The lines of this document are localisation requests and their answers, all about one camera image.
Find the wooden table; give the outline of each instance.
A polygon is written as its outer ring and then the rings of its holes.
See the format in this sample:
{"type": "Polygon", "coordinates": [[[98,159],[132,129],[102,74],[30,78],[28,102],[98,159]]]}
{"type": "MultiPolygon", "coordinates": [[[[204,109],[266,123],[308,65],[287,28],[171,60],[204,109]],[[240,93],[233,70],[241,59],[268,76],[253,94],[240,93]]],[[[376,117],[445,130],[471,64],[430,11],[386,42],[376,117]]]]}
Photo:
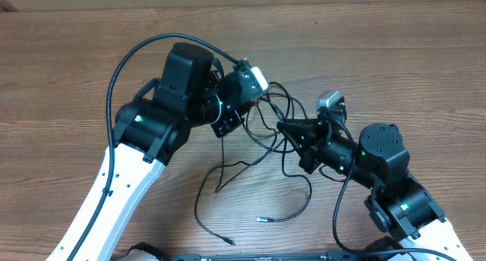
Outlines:
{"type": "MultiPolygon", "coordinates": [[[[410,170],[473,258],[486,259],[486,2],[0,14],[0,259],[41,260],[52,252],[103,159],[113,70],[141,40],[166,32],[189,33],[248,57],[310,115],[320,93],[341,90],[355,137],[370,123],[397,124],[410,170]]],[[[130,60],[115,88],[114,112],[160,76],[176,41],[154,43],[130,60]]],[[[261,127],[256,115],[251,127],[261,127]]],[[[263,152],[242,129],[225,145],[228,162],[263,152]]],[[[284,178],[280,159],[272,154],[218,194],[212,192],[218,177],[208,181],[200,218],[232,238],[236,246],[230,247],[194,220],[202,178],[221,160],[211,129],[194,129],[141,201],[115,252],[140,241],[168,253],[336,249],[331,219],[341,184],[319,174],[310,176],[311,204],[298,218],[255,221],[290,215],[305,203],[306,183],[284,178]]],[[[286,167],[303,172],[295,154],[286,167]]],[[[368,194],[352,183],[343,200],[338,231],[349,247],[383,236],[363,205],[368,194]]]]}

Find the black cable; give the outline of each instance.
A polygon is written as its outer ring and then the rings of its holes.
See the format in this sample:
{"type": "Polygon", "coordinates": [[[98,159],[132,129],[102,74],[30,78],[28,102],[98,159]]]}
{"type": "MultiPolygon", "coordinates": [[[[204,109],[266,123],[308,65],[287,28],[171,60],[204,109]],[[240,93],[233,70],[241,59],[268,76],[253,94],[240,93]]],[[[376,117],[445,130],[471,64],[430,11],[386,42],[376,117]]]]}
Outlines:
{"type": "MultiPolygon", "coordinates": [[[[281,93],[268,93],[268,96],[286,97],[284,94],[281,94],[281,93]]],[[[290,99],[292,99],[292,101],[294,101],[294,102],[297,102],[297,104],[301,107],[302,113],[304,114],[304,118],[309,119],[309,117],[307,116],[307,114],[305,112],[305,109],[304,109],[304,106],[302,105],[301,101],[299,101],[295,97],[290,97],[290,99]]]]}
{"type": "Polygon", "coordinates": [[[342,179],[342,180],[338,180],[338,179],[335,179],[335,178],[333,178],[333,177],[330,177],[330,176],[328,176],[328,175],[324,174],[324,172],[322,171],[322,168],[324,168],[324,167],[326,167],[326,166],[324,165],[324,166],[319,167],[319,173],[320,173],[320,175],[322,175],[323,177],[325,177],[325,178],[327,178],[327,179],[330,179],[331,181],[336,181],[336,182],[344,182],[344,181],[346,180],[345,178],[344,178],[344,179],[342,179]]]}
{"type": "MultiPolygon", "coordinates": [[[[290,109],[290,107],[292,106],[292,118],[294,118],[294,117],[295,117],[295,108],[294,108],[294,106],[293,106],[293,100],[292,100],[292,97],[289,95],[289,93],[288,93],[288,92],[285,90],[285,88],[284,88],[282,85],[278,84],[278,86],[284,90],[284,92],[286,93],[286,96],[285,96],[285,97],[288,99],[288,102],[287,102],[287,111],[286,111],[286,114],[284,115],[284,114],[283,114],[283,112],[280,110],[280,108],[279,108],[277,105],[275,105],[273,102],[271,102],[271,101],[270,101],[270,99],[266,99],[266,100],[265,100],[265,102],[268,102],[268,103],[270,104],[270,106],[272,107],[272,110],[275,112],[275,114],[277,115],[277,117],[278,117],[278,118],[280,118],[280,119],[282,119],[282,118],[287,118],[287,117],[288,117],[288,115],[289,115],[289,109],[290,109]]],[[[203,190],[203,188],[204,188],[204,184],[206,183],[206,181],[207,181],[208,177],[209,177],[209,176],[210,176],[210,175],[213,173],[213,171],[214,171],[214,170],[216,170],[217,168],[221,168],[221,169],[222,169],[222,171],[221,171],[221,175],[219,176],[219,182],[218,182],[218,185],[216,186],[216,189],[214,190],[214,192],[215,192],[215,193],[218,193],[218,192],[220,192],[220,191],[221,191],[221,190],[222,190],[222,189],[223,189],[223,188],[224,188],[226,185],[228,185],[228,184],[229,184],[231,181],[235,180],[235,179],[236,179],[236,178],[237,178],[239,175],[241,175],[241,174],[242,174],[244,171],[248,170],[248,169],[249,169],[251,166],[256,165],[257,163],[261,162],[261,161],[262,161],[262,160],[263,160],[265,157],[267,157],[269,154],[271,154],[271,153],[276,153],[276,152],[278,151],[277,149],[279,148],[279,146],[280,146],[282,143],[284,143],[285,139],[281,140],[281,141],[279,142],[279,144],[277,144],[277,145],[275,146],[275,143],[276,143],[276,140],[277,140],[277,135],[278,135],[278,133],[276,132],[276,130],[275,130],[274,128],[269,127],[269,126],[267,125],[267,123],[265,122],[264,117],[263,117],[263,114],[262,114],[262,112],[261,112],[260,108],[258,107],[258,103],[259,103],[259,101],[260,101],[260,100],[262,100],[262,99],[258,99],[258,100],[257,100],[257,102],[255,103],[255,105],[257,106],[257,109],[258,109],[258,111],[259,111],[259,114],[260,114],[260,117],[261,117],[262,123],[264,124],[265,128],[266,128],[267,130],[270,130],[270,131],[273,131],[273,132],[274,132],[274,133],[273,133],[273,142],[272,142],[272,144],[270,145],[270,147],[268,147],[268,146],[265,146],[265,145],[264,145],[264,146],[266,147],[266,149],[267,149],[267,151],[265,152],[265,154],[264,154],[263,156],[261,156],[259,159],[255,160],[254,162],[252,162],[252,163],[250,163],[250,164],[248,164],[247,162],[240,161],[240,162],[237,162],[237,163],[235,163],[235,164],[233,164],[233,165],[225,165],[225,159],[224,159],[224,158],[225,158],[225,156],[224,156],[224,142],[222,141],[222,142],[221,142],[221,147],[222,147],[222,149],[221,149],[221,152],[222,152],[222,164],[221,164],[221,165],[218,165],[218,166],[216,166],[216,167],[214,167],[214,168],[212,168],[212,169],[210,169],[210,170],[208,171],[208,173],[207,173],[206,177],[203,179],[203,182],[202,182],[202,184],[201,184],[201,186],[200,186],[199,192],[198,192],[198,194],[197,194],[197,196],[196,196],[196,200],[195,200],[195,203],[194,203],[194,217],[196,218],[196,222],[199,224],[199,226],[201,226],[201,227],[202,227],[202,229],[204,229],[204,230],[205,230],[205,231],[207,231],[208,233],[210,233],[210,234],[212,234],[212,235],[214,235],[214,236],[216,236],[216,237],[218,237],[218,238],[220,238],[220,239],[224,240],[226,243],[231,244],[231,245],[234,245],[234,242],[233,242],[231,239],[229,239],[229,238],[227,238],[227,237],[223,237],[223,236],[221,236],[221,235],[219,235],[219,234],[216,234],[216,233],[214,233],[213,231],[209,230],[209,229],[208,229],[206,226],[204,226],[204,224],[203,224],[203,223],[200,221],[199,217],[197,216],[197,204],[198,204],[198,202],[199,202],[200,194],[201,194],[201,192],[202,192],[202,190],[203,190]],[[228,167],[232,167],[232,166],[237,165],[237,164],[239,164],[239,163],[244,163],[244,164],[246,164],[246,167],[244,167],[242,170],[240,170],[238,173],[236,173],[236,174],[235,174],[235,175],[233,175],[233,176],[232,176],[230,179],[228,179],[228,180],[227,180],[227,182],[225,182],[223,185],[221,185],[221,182],[222,182],[222,177],[223,177],[223,175],[224,175],[224,171],[223,171],[223,169],[224,169],[225,167],[227,167],[227,168],[228,168],[228,167]]],[[[252,135],[252,134],[251,134],[251,132],[249,131],[248,126],[247,126],[247,125],[245,125],[245,124],[241,124],[241,125],[242,125],[242,126],[243,126],[243,128],[245,129],[245,132],[248,134],[248,136],[250,136],[250,138],[251,138],[252,140],[254,140],[254,141],[255,141],[255,143],[256,143],[256,142],[259,142],[258,140],[256,140],[256,139],[253,137],[253,135],[252,135]]],[[[285,153],[286,153],[286,146],[285,146],[285,149],[282,151],[282,153],[283,153],[283,154],[285,154],[285,153]]],[[[285,156],[282,156],[282,166],[283,166],[283,161],[284,161],[284,160],[285,160],[285,156]]],[[[284,168],[282,168],[282,173],[283,173],[285,176],[287,176],[287,177],[293,177],[293,176],[294,176],[294,175],[288,175],[288,174],[286,174],[286,173],[285,173],[285,169],[284,169],[284,168]]],[[[296,217],[296,216],[300,215],[300,214],[301,214],[301,213],[302,213],[302,212],[305,210],[305,208],[307,208],[307,205],[309,204],[310,199],[311,199],[311,195],[312,195],[312,185],[311,185],[311,182],[310,182],[310,181],[309,181],[309,180],[308,180],[306,177],[304,177],[304,176],[302,176],[302,177],[306,179],[306,181],[307,181],[307,182],[308,182],[308,184],[309,184],[309,188],[310,188],[310,193],[309,193],[308,201],[306,202],[305,206],[304,206],[304,207],[303,207],[303,208],[302,208],[300,211],[298,211],[296,214],[291,215],[291,216],[289,216],[288,218],[285,218],[285,219],[275,219],[275,220],[272,220],[272,222],[283,222],[283,221],[286,221],[286,220],[293,219],[294,217],[296,217]]]]}
{"type": "Polygon", "coordinates": [[[341,241],[339,240],[339,238],[337,236],[337,215],[338,215],[338,212],[339,212],[339,206],[341,205],[342,197],[344,196],[344,192],[346,191],[348,183],[351,180],[352,173],[355,169],[355,156],[356,156],[357,152],[356,152],[356,143],[352,139],[352,136],[349,133],[348,128],[346,128],[346,126],[342,122],[336,120],[335,118],[329,118],[329,121],[333,121],[334,123],[336,123],[337,125],[339,125],[342,128],[342,130],[344,131],[344,133],[348,137],[349,142],[351,143],[351,150],[352,150],[351,168],[349,169],[348,176],[346,177],[344,184],[342,185],[341,191],[339,192],[339,196],[338,196],[337,201],[336,201],[336,206],[334,207],[333,236],[334,236],[334,240],[336,241],[336,244],[338,244],[338,246],[341,249],[343,249],[343,250],[345,250],[349,253],[356,254],[358,256],[377,256],[377,255],[394,254],[394,253],[396,253],[396,254],[400,254],[400,253],[429,253],[429,254],[434,254],[435,256],[439,256],[439,257],[448,259],[450,261],[456,261],[454,258],[452,258],[452,257],[450,257],[450,256],[448,256],[444,253],[438,252],[436,250],[418,249],[418,248],[404,248],[404,249],[396,249],[396,250],[381,250],[381,251],[367,252],[367,251],[363,251],[363,250],[349,249],[348,247],[346,247],[344,244],[341,243],[341,241]]]}
{"type": "MultiPolygon", "coordinates": [[[[272,146],[275,144],[276,142],[276,136],[273,140],[273,143],[272,143],[272,146]]],[[[222,144],[221,145],[221,150],[222,150],[222,153],[224,153],[224,145],[222,144]]],[[[239,162],[236,162],[232,165],[225,165],[224,163],[224,155],[223,155],[223,162],[221,165],[218,165],[218,166],[215,166],[213,168],[211,168],[207,174],[206,174],[206,177],[204,177],[203,179],[203,182],[201,183],[200,187],[199,187],[199,191],[197,192],[197,196],[196,196],[196,200],[194,202],[194,217],[196,219],[196,222],[199,224],[199,226],[207,231],[208,233],[214,235],[215,237],[218,237],[220,239],[222,239],[223,241],[225,241],[226,243],[230,244],[230,245],[235,245],[235,242],[227,237],[223,237],[213,231],[211,231],[209,228],[207,228],[199,219],[199,217],[197,216],[197,204],[199,203],[199,198],[200,198],[200,194],[204,188],[204,184],[206,183],[206,180],[208,179],[209,176],[211,176],[211,174],[214,172],[214,170],[218,169],[218,168],[224,168],[224,167],[232,167],[232,166],[236,166],[238,164],[245,164],[246,167],[244,167],[240,172],[238,172],[236,175],[234,175],[232,178],[230,178],[227,182],[225,182],[222,186],[220,186],[221,184],[221,180],[222,180],[222,172],[221,172],[221,176],[219,178],[219,183],[218,183],[218,186],[216,187],[215,189],[215,193],[219,192],[220,190],[222,190],[229,182],[231,182],[232,180],[234,180],[236,177],[238,177],[240,174],[242,174],[244,171],[246,171],[247,169],[249,169],[251,166],[253,165],[256,165],[258,163],[260,163],[262,160],[264,160],[269,154],[271,154],[271,150],[270,151],[267,151],[263,156],[261,156],[260,158],[256,159],[255,161],[253,161],[252,163],[247,163],[247,162],[243,162],[243,161],[239,161],[239,162]]]]}
{"type": "Polygon", "coordinates": [[[311,182],[309,181],[309,179],[306,176],[304,176],[304,175],[289,175],[289,174],[286,173],[286,171],[285,171],[285,160],[286,160],[286,153],[285,153],[285,151],[286,151],[286,149],[287,149],[287,139],[284,139],[284,142],[283,142],[283,153],[282,153],[282,173],[287,178],[304,178],[305,181],[307,181],[307,183],[309,184],[309,197],[307,198],[307,202],[305,203],[305,205],[298,212],[296,212],[295,214],[290,215],[290,216],[288,216],[288,217],[286,217],[284,219],[264,218],[264,219],[267,219],[264,222],[284,222],[284,221],[293,219],[293,218],[297,217],[298,215],[300,215],[300,214],[302,214],[304,212],[304,210],[307,208],[307,206],[309,205],[309,203],[311,201],[311,198],[312,198],[312,184],[311,184],[311,182]]]}
{"type": "Polygon", "coordinates": [[[182,39],[188,39],[190,41],[197,42],[203,46],[206,46],[209,49],[212,49],[214,52],[217,52],[221,54],[224,58],[227,58],[231,62],[238,64],[238,60],[234,59],[233,57],[229,56],[226,52],[218,49],[217,47],[209,44],[206,41],[203,41],[201,39],[198,39],[194,36],[189,36],[187,34],[183,33],[164,33],[164,34],[159,34],[157,36],[150,37],[149,39],[144,40],[143,42],[139,43],[136,45],[128,54],[121,60],[120,64],[118,64],[118,67],[115,69],[115,72],[113,73],[112,79],[109,83],[108,86],[108,92],[106,94],[106,130],[108,131],[108,144],[109,144],[109,170],[108,170],[108,177],[106,179],[106,185],[105,188],[103,189],[103,194],[101,195],[101,198],[99,199],[98,205],[96,206],[96,209],[91,216],[90,221],[88,222],[86,228],[83,231],[83,234],[80,236],[79,240],[77,241],[76,245],[74,246],[73,250],[69,254],[68,261],[72,261],[73,258],[76,256],[76,253],[79,251],[81,248],[81,245],[83,244],[84,240],[86,239],[87,235],[90,233],[91,228],[94,225],[94,222],[98,218],[99,213],[101,212],[101,208],[103,207],[103,204],[105,203],[106,197],[109,194],[109,189],[112,185],[112,179],[113,179],[113,173],[115,170],[115,143],[113,140],[113,128],[112,128],[112,94],[113,94],[113,88],[115,86],[115,82],[118,79],[118,75],[120,74],[120,71],[122,71],[122,68],[125,66],[127,61],[137,52],[139,49],[143,48],[147,44],[150,44],[154,41],[160,40],[160,39],[166,39],[166,38],[182,38],[182,39]]]}
{"type": "MultiPolygon", "coordinates": [[[[300,105],[300,107],[301,107],[301,110],[302,110],[302,113],[304,114],[304,117],[305,117],[306,119],[308,119],[308,116],[307,116],[307,113],[305,112],[304,106],[301,104],[301,102],[300,102],[298,99],[296,99],[295,97],[291,97],[291,96],[289,96],[289,92],[287,91],[287,89],[286,89],[286,88],[285,88],[283,85],[281,85],[280,83],[277,83],[277,82],[270,82],[270,84],[275,84],[275,85],[277,85],[277,86],[278,86],[278,87],[279,87],[281,90],[283,90],[283,91],[284,91],[284,93],[286,93],[286,94],[284,95],[284,94],[281,94],[281,93],[268,93],[268,94],[267,94],[267,96],[278,96],[278,97],[283,97],[283,98],[291,99],[291,100],[292,100],[292,119],[295,117],[295,111],[294,111],[294,110],[295,110],[295,108],[294,108],[293,102],[294,102],[294,101],[295,101],[295,102],[297,102],[297,103],[300,105]]],[[[264,116],[263,116],[263,114],[262,114],[262,112],[261,112],[261,110],[260,110],[259,101],[261,101],[261,99],[258,99],[258,100],[255,102],[255,107],[257,108],[258,113],[260,114],[260,118],[261,118],[261,120],[262,120],[262,123],[264,124],[264,126],[265,126],[265,128],[266,128],[267,130],[269,130],[269,131],[273,131],[273,134],[278,133],[278,131],[276,131],[276,129],[274,129],[274,128],[270,128],[270,127],[267,125],[267,123],[265,122],[265,120],[264,120],[264,116]]],[[[251,139],[252,139],[252,140],[253,140],[253,141],[254,141],[256,144],[258,144],[259,146],[261,146],[261,147],[263,147],[264,149],[267,149],[267,150],[268,150],[268,149],[269,149],[269,147],[268,147],[268,146],[266,146],[265,144],[263,144],[262,142],[260,142],[259,140],[257,140],[257,139],[254,137],[254,133],[253,133],[253,132],[252,132],[252,131],[249,129],[249,127],[248,127],[248,119],[249,119],[249,115],[250,115],[250,110],[248,110],[248,112],[247,112],[247,117],[246,117],[246,120],[245,120],[245,122],[246,122],[246,127],[243,127],[243,128],[245,129],[245,132],[248,134],[248,136],[249,136],[249,137],[250,137],[250,138],[251,138],[251,139]]],[[[292,152],[294,152],[294,151],[295,151],[294,149],[291,149],[291,150],[289,150],[289,151],[286,151],[286,153],[292,153],[292,152]]],[[[282,151],[280,151],[280,150],[276,150],[276,151],[275,151],[275,153],[280,153],[280,154],[281,154],[281,153],[282,153],[282,151]]]]}

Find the cable connector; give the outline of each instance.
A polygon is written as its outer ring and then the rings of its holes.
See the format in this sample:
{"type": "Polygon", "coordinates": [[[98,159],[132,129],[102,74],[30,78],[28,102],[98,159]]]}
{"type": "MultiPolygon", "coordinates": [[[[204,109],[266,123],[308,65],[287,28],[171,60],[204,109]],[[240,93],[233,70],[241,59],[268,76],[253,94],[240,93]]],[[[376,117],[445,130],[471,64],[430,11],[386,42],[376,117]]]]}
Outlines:
{"type": "Polygon", "coordinates": [[[235,242],[227,237],[221,237],[221,239],[223,239],[226,243],[232,245],[232,246],[235,246],[235,242]]]}
{"type": "Polygon", "coordinates": [[[268,222],[272,222],[272,219],[269,219],[269,218],[266,218],[266,217],[257,217],[257,221],[258,222],[265,222],[265,223],[268,223],[268,222]]]}

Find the metal pin connector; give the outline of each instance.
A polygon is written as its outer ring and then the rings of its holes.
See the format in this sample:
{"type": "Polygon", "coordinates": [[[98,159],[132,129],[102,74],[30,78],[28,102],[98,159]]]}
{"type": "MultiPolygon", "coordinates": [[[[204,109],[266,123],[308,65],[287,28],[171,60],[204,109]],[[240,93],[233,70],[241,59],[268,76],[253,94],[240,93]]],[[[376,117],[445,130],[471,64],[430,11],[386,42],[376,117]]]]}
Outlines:
{"type": "Polygon", "coordinates": [[[270,222],[270,220],[268,218],[264,218],[264,217],[257,217],[257,221],[258,222],[270,222]]]}

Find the tangled wires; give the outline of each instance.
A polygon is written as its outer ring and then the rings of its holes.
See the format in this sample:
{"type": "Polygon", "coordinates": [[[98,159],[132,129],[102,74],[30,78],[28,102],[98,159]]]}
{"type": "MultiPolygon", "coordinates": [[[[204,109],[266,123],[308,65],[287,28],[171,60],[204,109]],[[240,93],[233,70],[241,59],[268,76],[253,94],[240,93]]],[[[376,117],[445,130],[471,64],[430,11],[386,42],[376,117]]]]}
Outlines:
{"type": "Polygon", "coordinates": [[[305,112],[305,109],[304,109],[304,106],[294,97],[290,96],[289,92],[286,90],[286,88],[280,84],[280,83],[277,83],[277,82],[270,82],[270,85],[273,85],[273,86],[276,86],[277,88],[281,89],[283,91],[283,93],[268,93],[265,95],[265,97],[261,97],[259,98],[256,102],[255,102],[255,105],[254,107],[258,110],[258,113],[260,115],[260,119],[264,125],[264,127],[269,130],[269,131],[272,131],[272,134],[270,135],[267,135],[266,137],[273,137],[273,141],[272,143],[267,146],[265,145],[264,143],[260,142],[259,140],[257,140],[255,134],[253,131],[251,131],[248,127],[248,117],[250,115],[250,111],[248,111],[247,113],[247,116],[246,116],[246,120],[245,120],[245,123],[242,124],[242,127],[243,129],[245,130],[246,134],[260,147],[264,148],[266,151],[265,153],[258,159],[254,160],[253,162],[251,163],[248,163],[248,162],[244,162],[244,161],[238,161],[236,163],[233,163],[233,164],[230,164],[230,165],[226,165],[225,164],[225,151],[224,151],[224,139],[222,138],[221,139],[221,155],[222,155],[222,164],[221,165],[218,165],[218,166],[215,166],[213,168],[211,168],[207,174],[206,174],[206,177],[204,177],[203,179],[203,182],[201,183],[201,186],[199,188],[199,191],[197,193],[197,196],[196,196],[196,201],[194,203],[194,217],[196,218],[196,221],[197,223],[199,224],[199,226],[202,227],[202,229],[204,229],[205,231],[207,231],[208,233],[224,240],[226,243],[228,244],[231,244],[231,245],[234,245],[234,241],[232,241],[231,239],[227,238],[227,237],[223,237],[219,234],[216,234],[214,233],[213,231],[211,231],[209,228],[207,228],[206,226],[204,226],[204,224],[200,221],[199,217],[197,216],[197,204],[199,202],[199,198],[200,198],[200,194],[201,194],[201,191],[203,190],[204,188],[204,185],[208,179],[209,176],[211,176],[211,174],[221,168],[221,172],[220,172],[220,176],[219,176],[219,182],[216,186],[216,189],[214,190],[214,193],[218,193],[220,192],[226,185],[228,185],[231,181],[235,180],[239,175],[243,174],[243,172],[245,172],[246,170],[248,170],[251,166],[254,166],[258,163],[260,163],[261,161],[263,161],[269,154],[271,153],[280,153],[282,154],[282,173],[284,176],[288,177],[288,178],[304,178],[308,185],[309,185],[309,195],[308,195],[308,199],[307,199],[307,202],[305,203],[305,205],[296,213],[290,215],[290,216],[287,216],[285,218],[282,218],[282,219],[271,219],[271,218],[265,218],[265,217],[260,217],[258,218],[257,220],[260,221],[260,222],[284,222],[284,221],[287,221],[287,220],[290,220],[290,219],[293,219],[295,217],[297,217],[298,215],[300,215],[302,212],[304,212],[305,208],[307,208],[308,204],[310,203],[311,201],[311,197],[312,197],[312,185],[311,185],[311,182],[309,181],[309,179],[307,177],[305,177],[304,175],[289,175],[285,172],[285,167],[284,167],[284,164],[285,164],[285,156],[286,156],[286,153],[292,153],[294,152],[293,149],[291,150],[287,150],[286,149],[286,146],[287,146],[287,142],[285,139],[281,139],[278,143],[277,143],[277,140],[278,140],[278,135],[279,135],[279,132],[275,129],[275,128],[271,128],[268,126],[268,124],[265,122],[265,117],[261,111],[261,108],[260,108],[260,102],[265,102],[267,103],[271,109],[273,110],[273,112],[275,113],[276,117],[282,121],[286,118],[289,118],[289,115],[291,115],[291,119],[294,119],[295,118],[295,103],[297,103],[301,110],[302,110],[302,113],[304,115],[304,117],[307,119],[308,116],[305,112]],[[286,98],[287,99],[287,108],[286,108],[286,113],[284,114],[282,109],[279,108],[279,106],[277,106],[273,100],[272,100],[272,97],[279,97],[279,98],[286,98]],[[282,150],[279,150],[278,148],[280,148],[280,146],[283,144],[283,149],[282,150]],[[237,165],[245,165],[245,167],[240,170],[239,172],[237,172],[235,175],[233,175],[230,179],[227,180],[227,182],[225,182],[224,184],[222,184],[222,178],[224,176],[224,170],[225,168],[230,168],[230,167],[234,167],[234,166],[237,166],[237,165]]]}

